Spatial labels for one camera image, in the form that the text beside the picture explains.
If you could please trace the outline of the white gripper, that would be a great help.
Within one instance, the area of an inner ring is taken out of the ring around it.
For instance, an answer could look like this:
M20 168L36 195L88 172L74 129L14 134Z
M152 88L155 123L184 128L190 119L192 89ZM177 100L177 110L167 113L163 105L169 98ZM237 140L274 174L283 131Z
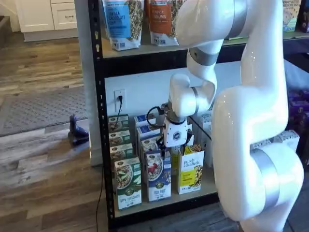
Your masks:
M158 148L160 155L164 159L166 154L166 147L175 147L183 145L183 154L185 147L193 136L191 131L188 131L187 119L182 124L174 124L168 119L164 121L164 139L158 139Z

